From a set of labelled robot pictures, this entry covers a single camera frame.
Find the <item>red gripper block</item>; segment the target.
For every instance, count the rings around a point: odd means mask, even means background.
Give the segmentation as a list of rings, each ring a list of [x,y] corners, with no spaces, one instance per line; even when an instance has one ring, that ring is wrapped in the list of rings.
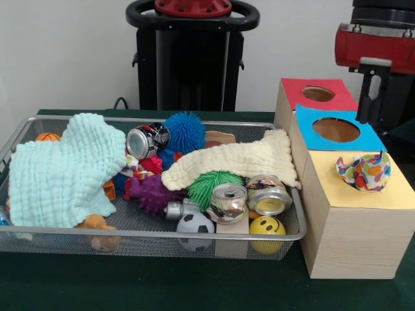
[[[363,65],[389,67],[392,73],[414,73],[414,30],[361,24],[341,24],[335,36],[335,61],[357,69]],[[379,122],[385,81],[364,73],[356,120],[376,127]]]

